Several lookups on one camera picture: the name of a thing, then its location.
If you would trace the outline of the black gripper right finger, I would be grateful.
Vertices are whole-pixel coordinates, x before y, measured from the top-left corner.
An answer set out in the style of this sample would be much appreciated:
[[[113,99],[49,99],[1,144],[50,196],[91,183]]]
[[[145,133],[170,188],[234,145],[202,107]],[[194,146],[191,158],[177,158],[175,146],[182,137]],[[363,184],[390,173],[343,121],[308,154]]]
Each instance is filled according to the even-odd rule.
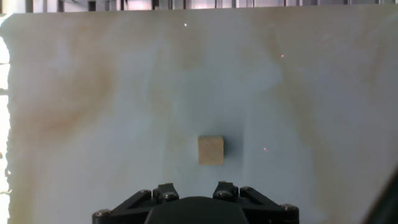
[[[298,207],[279,205],[249,186],[239,188],[232,182],[219,181],[213,198],[241,207],[249,223],[299,224]]]

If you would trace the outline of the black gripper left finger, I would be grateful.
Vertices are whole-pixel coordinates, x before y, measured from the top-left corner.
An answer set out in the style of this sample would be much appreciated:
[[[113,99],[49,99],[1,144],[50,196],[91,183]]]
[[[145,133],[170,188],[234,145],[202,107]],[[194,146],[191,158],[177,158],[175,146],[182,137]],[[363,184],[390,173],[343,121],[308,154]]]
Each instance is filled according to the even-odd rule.
[[[139,190],[116,208],[92,214],[92,224],[144,224],[155,206],[178,199],[173,183],[158,185],[154,190]]]

